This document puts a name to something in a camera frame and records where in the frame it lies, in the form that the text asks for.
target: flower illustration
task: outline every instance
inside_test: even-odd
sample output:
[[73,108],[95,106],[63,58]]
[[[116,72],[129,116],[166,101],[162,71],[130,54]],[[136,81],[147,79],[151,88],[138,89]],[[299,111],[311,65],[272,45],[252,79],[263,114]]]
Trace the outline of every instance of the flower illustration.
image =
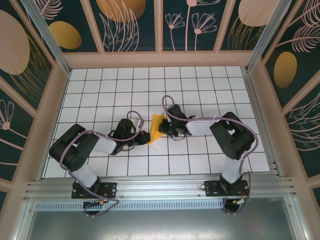
[[8,101],[6,106],[5,101],[3,99],[0,100],[0,129],[10,129],[10,122],[14,114],[14,109],[15,105],[12,102]]
[[189,7],[195,7],[197,5],[212,5],[219,3],[220,0],[186,0],[186,4],[189,5]]
[[206,6],[212,4],[218,4],[220,0],[186,0],[186,4],[188,4],[188,12],[186,14],[186,28],[185,28],[185,50],[188,51],[188,26],[189,26],[189,15],[190,8],[196,6]]
[[[5,101],[3,99],[0,100],[0,130],[9,130],[11,132],[13,132],[14,134],[17,134],[18,136],[22,137],[22,138],[27,138],[26,136],[12,130],[10,128],[11,126],[11,120],[12,117],[14,115],[14,110],[15,110],[15,105],[11,102],[8,101],[7,105],[5,103]],[[7,144],[13,148],[19,149],[19,150],[23,150],[23,147],[17,146],[9,141],[6,141],[2,138],[0,138],[0,142]]]
[[212,33],[217,30],[217,25],[214,25],[216,20],[214,18],[214,13],[202,14],[199,18],[199,13],[192,14],[192,25],[195,33],[194,50],[197,50],[197,37],[199,34]]
[[184,27],[185,22],[182,21],[183,18],[181,16],[181,13],[179,13],[179,14],[174,13],[174,14],[172,14],[172,16],[170,15],[170,13],[168,13],[165,15],[165,20],[170,28],[172,47],[173,47],[173,51],[175,51],[176,49],[175,49],[175,44],[174,44],[174,38],[172,35],[172,29]]

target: yellow sponge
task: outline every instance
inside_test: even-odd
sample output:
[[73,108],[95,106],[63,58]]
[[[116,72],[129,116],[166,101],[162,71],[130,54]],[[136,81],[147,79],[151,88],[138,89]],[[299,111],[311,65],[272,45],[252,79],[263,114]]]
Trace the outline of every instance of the yellow sponge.
[[156,141],[158,138],[160,138],[163,133],[159,132],[159,125],[162,123],[162,119],[168,119],[167,116],[164,116],[165,113],[162,113],[162,115],[153,114],[152,115],[152,122],[150,127],[150,138],[151,141],[148,142],[148,145],[152,144],[154,141]]

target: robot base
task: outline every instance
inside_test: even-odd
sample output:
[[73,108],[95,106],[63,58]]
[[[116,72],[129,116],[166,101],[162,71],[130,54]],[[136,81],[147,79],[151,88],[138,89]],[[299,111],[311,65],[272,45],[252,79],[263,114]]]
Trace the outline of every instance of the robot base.
[[[114,199],[117,192],[117,183],[115,182],[101,182],[99,190],[96,194],[106,197],[109,199]],[[97,197],[92,196],[86,190],[84,190],[79,183],[74,182],[72,185],[72,199],[97,199]]]
[[205,181],[204,189],[206,197],[241,197],[241,191],[239,188],[246,194],[249,194],[248,182],[246,180],[239,180],[237,182],[237,187],[235,187],[230,192],[226,192],[221,188],[221,181]]

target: dark green wallpaper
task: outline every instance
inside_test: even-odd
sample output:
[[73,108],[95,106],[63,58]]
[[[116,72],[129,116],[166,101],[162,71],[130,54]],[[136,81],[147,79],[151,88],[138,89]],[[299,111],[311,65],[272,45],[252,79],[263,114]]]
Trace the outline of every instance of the dark green wallpaper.
[[11,181],[33,117],[0,89],[0,178]]
[[64,53],[97,52],[80,0],[37,0],[35,4]]
[[320,83],[285,116],[308,178],[320,174]]
[[313,194],[320,208],[320,186],[313,189]]
[[265,64],[282,107],[320,70],[319,6],[304,1]]
[[163,1],[163,50],[185,51],[187,45],[188,51],[212,51],[226,1],[187,2]]
[[8,0],[0,5],[0,77],[38,108],[52,65]]
[[236,0],[220,50],[253,50],[278,0]]
[[106,52],[156,50],[154,0],[90,0]]
[[1,213],[1,209],[5,203],[5,199],[6,199],[7,193],[4,191],[0,191],[0,213]]
[[286,11],[284,17],[282,18],[282,21],[280,22],[277,30],[275,31],[275,33],[273,34],[271,40],[269,41],[268,45],[266,46],[265,50],[263,51],[262,53],[262,58],[265,58],[265,55],[267,54],[270,46],[272,45],[272,43],[274,42],[275,38],[277,37],[280,29],[282,28],[282,26],[284,25],[288,15],[290,14],[292,8],[294,7],[294,5],[296,4],[297,0],[292,0],[291,3],[290,3],[290,7],[288,8],[288,10]]
[[51,50],[50,50],[50,48],[48,47],[46,41],[44,41],[44,39],[42,38],[42,36],[41,36],[40,32],[38,31],[38,29],[37,29],[36,25],[34,24],[34,22],[30,19],[30,17],[29,17],[29,15],[27,14],[27,11],[26,11],[24,5],[21,3],[20,0],[18,1],[18,3],[19,3],[19,5],[20,5],[21,9],[24,11],[24,13],[26,14],[26,16],[28,17],[29,22],[31,22],[31,24],[32,24],[33,28],[35,29],[36,33],[39,35],[39,37],[41,38],[42,42],[44,43],[44,45],[45,45],[46,48],[48,49],[51,57],[55,60],[55,59],[56,59],[55,56],[54,56],[53,53],[51,52]]

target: yellow oval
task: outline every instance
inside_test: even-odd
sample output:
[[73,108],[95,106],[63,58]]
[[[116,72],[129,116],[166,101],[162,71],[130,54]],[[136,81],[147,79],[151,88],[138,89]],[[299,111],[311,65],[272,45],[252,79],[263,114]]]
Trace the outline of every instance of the yellow oval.
[[49,25],[56,42],[65,49],[80,47],[82,40],[80,33],[71,24],[65,21],[55,21]]
[[274,66],[274,81],[279,88],[288,87],[297,72],[297,59],[291,52],[285,51],[277,58]]
[[250,27],[268,23],[279,0],[242,0],[239,5],[240,21]]
[[0,69],[8,74],[21,74],[29,63],[28,35],[9,13],[0,10]]
[[96,0],[96,3],[105,16],[120,23],[130,21],[123,3],[128,11],[132,10],[136,19],[140,18],[146,9],[146,0]]

